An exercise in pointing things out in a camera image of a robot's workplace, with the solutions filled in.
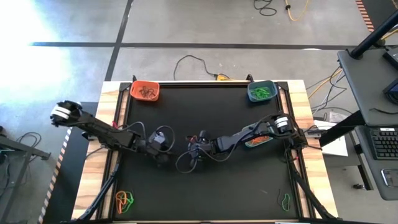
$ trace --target concrete floor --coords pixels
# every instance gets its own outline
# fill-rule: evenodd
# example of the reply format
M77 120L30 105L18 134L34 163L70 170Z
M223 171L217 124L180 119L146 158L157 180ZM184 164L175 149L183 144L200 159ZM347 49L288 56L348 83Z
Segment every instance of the concrete floor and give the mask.
M26 47L29 42L115 42L127 0L9 1L0 7L0 36L5 63L0 74L0 124L16 139L28 131L43 135L37 146L52 153L35 160L32 178L21 187L9 221L35 223L66 133L50 125L49 113L60 100L98 101L112 47ZM290 0L299 14L304 0ZM260 16L251 0L135 0L123 42L232 43L285 45L356 45L369 32L354 0L314 0L299 22L288 20L283 0L270 5L273 17ZM398 43L398 36L388 40ZM121 48L112 80L172 80L178 59L192 54L206 60L208 69L231 78L303 79L307 86L330 76L338 66L335 50L275 49L161 49ZM178 80L207 80L200 62L190 58L177 70ZM340 86L349 88L345 78ZM311 99L321 103L325 85ZM330 102L356 111L350 89ZM359 173L329 169L340 217L348 220L394 223L398 202L381 200L377 191L351 190Z

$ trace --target white paper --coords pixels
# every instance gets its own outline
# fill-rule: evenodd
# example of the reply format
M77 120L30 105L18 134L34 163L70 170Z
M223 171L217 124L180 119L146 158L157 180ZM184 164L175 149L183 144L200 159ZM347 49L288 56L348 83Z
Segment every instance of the white paper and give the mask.
M326 121L314 121L318 129L327 130L336 125L335 123ZM322 153L336 156L348 156L346 139L344 136L334 140L333 142L322 147Z

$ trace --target wooden table frame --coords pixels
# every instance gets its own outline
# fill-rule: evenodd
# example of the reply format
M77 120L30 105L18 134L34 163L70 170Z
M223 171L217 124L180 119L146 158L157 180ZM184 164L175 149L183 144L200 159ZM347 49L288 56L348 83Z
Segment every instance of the wooden table frame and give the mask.
M275 80L287 82L289 85L290 100L293 107L293 112L295 115L295 120L300 128L309 128L313 125L313 117L310 108L310 103L308 101L307 92L305 91L305 85L303 80ZM246 82L243 80L229 81L229 82ZM122 82L104 82L101 90L101 97L98 103L98 109L96 113L96 118L104 121L105 123L111 124L112 121L117 117L115 116L116 105L119 96L119 87ZM121 108L118 125L122 125L125 120L124 112L127 107L127 96L128 94L123 94L121 100ZM286 96L284 91L281 92L282 106L285 113L289 113L287 107ZM309 145L319 147L319 142L316 139L307 139ZM90 153L95 149L99 148L100 144L98 141L92 141L89 143L88 152ZM104 177L104 166L107 160L107 151L98 151L96 154L90 156L83 167L83 173L81 176L81 181L79 185L78 195L76 197L75 206L73 208L72 218L78 218L84 213L86 208L90 206L92 201L97 196L100 191L101 184ZM111 167L114 166L116 161L117 152L113 152ZM319 199L322 205L335 217L338 216L333 194L330 188L330 183L328 179L328 174L326 172L325 163L323 161L322 152L318 149L305 148L302 150L302 155L305 163L305 169L307 172L307 177L309 181L310 188L315 196ZM300 195L301 206L303 210L304 217L309 217L308 203L303 190L298 186L298 191ZM104 199L104 206L102 208L102 216L97 218L106 218L109 213L109 205L111 204L111 192L112 189L108 191ZM274 222L275 220L240 220L240 222Z

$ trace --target yellow cable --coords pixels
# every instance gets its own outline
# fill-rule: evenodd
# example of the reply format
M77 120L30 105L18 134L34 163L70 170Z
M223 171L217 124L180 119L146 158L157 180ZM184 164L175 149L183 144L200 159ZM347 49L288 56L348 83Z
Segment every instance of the yellow cable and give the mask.
M327 80L325 80L321 84L319 84L318 87L310 94L308 99L311 98L325 83L327 83L329 80L331 80L332 78L334 78L335 76L340 74L341 71L343 71L343 69L339 68L330 78L328 78Z
M395 34L396 32L398 32L398 29L392 31L389 34L386 34L384 37L381 37L382 40L386 40L387 38L389 38L392 34Z
M309 2L310 2L310 0L307 0L307 2L305 3L305 6L304 6L304 10L301 12L300 16L299 16L297 19L293 19L292 13L291 13L290 9L287 9L287 14L289 15L290 19L291 19L292 21L299 21L299 20L301 19L301 17L303 17L305 11L307 10L308 3L309 3Z

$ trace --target keyboard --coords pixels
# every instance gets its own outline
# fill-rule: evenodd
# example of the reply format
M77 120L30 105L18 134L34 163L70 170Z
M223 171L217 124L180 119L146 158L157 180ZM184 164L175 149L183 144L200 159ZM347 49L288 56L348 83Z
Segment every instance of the keyboard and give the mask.
M398 129L371 128L370 135L374 159L398 160Z

